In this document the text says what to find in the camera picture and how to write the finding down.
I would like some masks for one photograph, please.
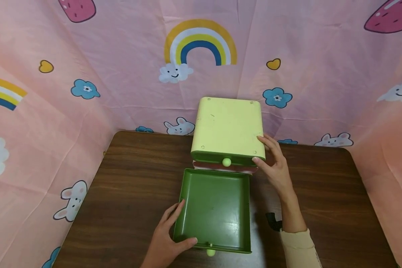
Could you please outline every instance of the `pink backdrop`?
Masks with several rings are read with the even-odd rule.
[[[3,0],[0,268],[51,267],[114,133],[203,96],[348,149],[402,267],[402,0]]]

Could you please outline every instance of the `rainbow print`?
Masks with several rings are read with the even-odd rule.
[[[0,79],[0,105],[15,110],[16,106],[27,93],[20,87],[15,86],[3,79]]]
[[[185,20],[170,31],[164,46],[165,62],[187,64],[189,51],[200,47],[213,53],[217,66],[237,64],[237,49],[228,31],[204,19]]]

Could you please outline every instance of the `black object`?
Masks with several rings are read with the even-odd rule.
[[[268,213],[265,214],[265,216],[267,217],[268,225],[271,227],[271,229],[273,229],[274,231],[279,232],[280,229],[283,228],[283,221],[282,220],[276,221],[275,220],[275,213],[268,212]]]

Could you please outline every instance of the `blue flower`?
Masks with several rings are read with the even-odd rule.
[[[287,103],[293,98],[292,94],[284,93],[284,90],[279,87],[265,90],[262,96],[265,98],[266,104],[278,108],[286,107]]]
[[[55,259],[57,258],[57,255],[58,255],[58,252],[60,251],[60,249],[61,249],[60,246],[55,248],[54,251],[52,251],[51,257],[49,258],[49,260],[47,260],[45,263],[43,263],[41,268],[52,268],[52,264],[54,264]]]
[[[147,127],[139,126],[138,128],[135,129],[136,132],[149,132],[153,133],[153,130]]]
[[[92,99],[100,96],[97,87],[93,83],[82,79],[76,79],[74,81],[74,87],[71,88],[71,93],[75,97],[82,97],[84,99]]]
[[[287,138],[287,139],[284,139],[284,140],[279,140],[277,142],[279,142],[279,143],[287,143],[287,144],[298,144],[297,141],[293,141],[291,138]]]

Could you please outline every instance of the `beige sleeve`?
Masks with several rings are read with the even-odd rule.
[[[299,233],[286,233],[280,230],[287,268],[322,268],[309,230]]]

